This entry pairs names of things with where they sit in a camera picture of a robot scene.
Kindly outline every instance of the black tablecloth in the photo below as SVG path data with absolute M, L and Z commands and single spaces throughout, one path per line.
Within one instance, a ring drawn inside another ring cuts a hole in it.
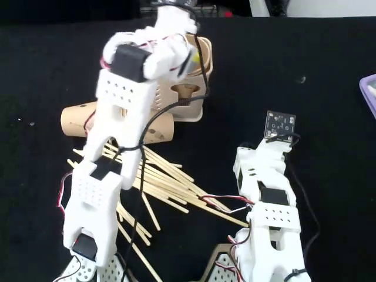
M 108 38 L 144 24 L 0 29 L 1 281 L 51 281 L 68 264 L 55 205 L 66 159 L 82 142 L 63 135 L 60 113 L 95 99 Z M 236 194 L 236 147 L 261 141 L 268 109 L 296 114 L 302 140 L 290 157 L 322 227 L 306 265 L 314 281 L 376 279 L 376 127 L 358 87 L 376 73 L 375 26 L 376 18 L 202 20 L 201 35 L 212 41 L 214 56 L 204 116 L 177 123 L 172 142 L 152 146 L 206 191 Z M 305 245 L 315 225 L 292 184 Z M 131 213 L 136 195 L 122 193 Z M 214 246 L 239 229 L 194 207 L 185 215 L 151 203 L 162 231 L 153 232 L 150 247 L 136 243 L 164 281 L 198 279 Z M 141 221 L 153 230 L 147 212 Z M 120 236 L 118 246 L 124 254 Z M 134 254 L 130 268 L 140 281 L 152 280 Z

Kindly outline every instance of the circuit board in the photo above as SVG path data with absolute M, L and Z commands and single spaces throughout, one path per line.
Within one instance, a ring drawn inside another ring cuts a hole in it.
M 264 138 L 269 139 L 275 136 L 281 136 L 277 138 L 278 141 L 292 143 L 293 137 L 286 135 L 294 133 L 295 120 L 295 115 L 268 110 Z

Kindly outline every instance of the cardboard tube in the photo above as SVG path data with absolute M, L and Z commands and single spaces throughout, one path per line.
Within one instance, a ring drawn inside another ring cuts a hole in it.
M 83 125 L 95 109 L 96 102 L 65 108 L 61 113 L 61 128 L 63 133 L 67 136 L 86 137 Z M 156 113 L 157 111 L 152 110 L 150 118 Z M 88 130 L 93 127 L 94 119 L 95 116 L 86 125 Z M 173 135 L 173 116 L 171 113 L 164 113 L 150 125 L 144 141 L 146 144 L 167 142 L 172 140 Z

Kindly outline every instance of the purple container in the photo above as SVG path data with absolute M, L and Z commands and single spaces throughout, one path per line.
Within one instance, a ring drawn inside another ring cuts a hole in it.
M 362 78 L 359 82 L 359 86 L 365 101 L 376 119 L 376 75 Z

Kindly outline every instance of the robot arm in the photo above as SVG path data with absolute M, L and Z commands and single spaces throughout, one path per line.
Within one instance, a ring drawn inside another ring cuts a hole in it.
M 296 196 L 284 176 L 295 116 L 268 112 L 264 139 L 253 150 L 237 149 L 234 172 L 239 193 L 254 206 L 250 229 L 236 234 L 237 267 L 247 282 L 311 281 L 304 266 Z
M 157 80 L 184 79 L 196 54 L 196 48 L 184 37 L 187 32 L 196 33 L 196 23 L 175 2 L 159 1 L 155 27 L 116 33 L 104 47 L 95 124 L 88 133 L 85 157 L 73 170 L 63 227 L 64 246 L 84 266 L 105 267 L 116 252 L 116 205 L 120 189 L 130 189 L 135 180 L 141 158 L 140 139 Z M 177 2 L 180 7 L 190 4 Z M 134 149 L 122 152 L 120 175 L 109 172 L 99 180 L 91 175 L 97 168 L 94 162 L 111 137 L 120 147 Z

